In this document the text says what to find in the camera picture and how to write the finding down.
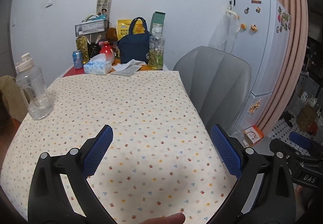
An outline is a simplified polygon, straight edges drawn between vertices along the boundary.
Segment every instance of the soda can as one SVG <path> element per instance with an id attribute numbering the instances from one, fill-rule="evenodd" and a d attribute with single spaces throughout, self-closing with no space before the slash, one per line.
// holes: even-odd
<path id="1" fill-rule="evenodd" d="M 73 62 L 75 69 L 80 69 L 83 67 L 81 51 L 76 50 L 73 52 Z"/>

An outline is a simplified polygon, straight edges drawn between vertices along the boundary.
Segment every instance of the refrigerator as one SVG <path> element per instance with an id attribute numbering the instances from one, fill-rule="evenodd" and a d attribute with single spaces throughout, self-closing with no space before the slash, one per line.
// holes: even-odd
<path id="1" fill-rule="evenodd" d="M 256 124 L 274 90 L 286 54 L 291 26 L 289 13 L 278 0 L 235 0 L 231 9 L 240 29 L 225 52 L 251 66 L 250 93 L 236 125 Z"/>

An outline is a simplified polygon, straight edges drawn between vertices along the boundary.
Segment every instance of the orange box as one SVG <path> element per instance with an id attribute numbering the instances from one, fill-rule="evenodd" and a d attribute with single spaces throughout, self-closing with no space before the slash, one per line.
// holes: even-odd
<path id="1" fill-rule="evenodd" d="M 264 137 L 264 134 L 255 125 L 247 128 L 246 130 L 243 131 L 243 133 L 246 136 L 245 138 L 246 138 L 247 142 L 251 146 L 253 146 L 254 144 L 256 144 L 259 140 L 261 140 Z"/>

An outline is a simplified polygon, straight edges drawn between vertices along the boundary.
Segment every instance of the blue tissue box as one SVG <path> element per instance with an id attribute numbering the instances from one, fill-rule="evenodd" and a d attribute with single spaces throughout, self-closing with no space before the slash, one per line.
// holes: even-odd
<path id="1" fill-rule="evenodd" d="M 106 75 L 111 70 L 110 61 L 88 62 L 84 66 L 85 74 Z"/>

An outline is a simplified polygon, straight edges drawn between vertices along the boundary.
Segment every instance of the gray chair backrest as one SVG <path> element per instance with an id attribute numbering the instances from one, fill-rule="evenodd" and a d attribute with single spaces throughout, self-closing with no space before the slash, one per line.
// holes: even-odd
<path id="1" fill-rule="evenodd" d="M 215 124 L 230 130 L 249 96 L 251 68 L 228 53 L 200 46 L 175 65 L 206 130 Z"/>

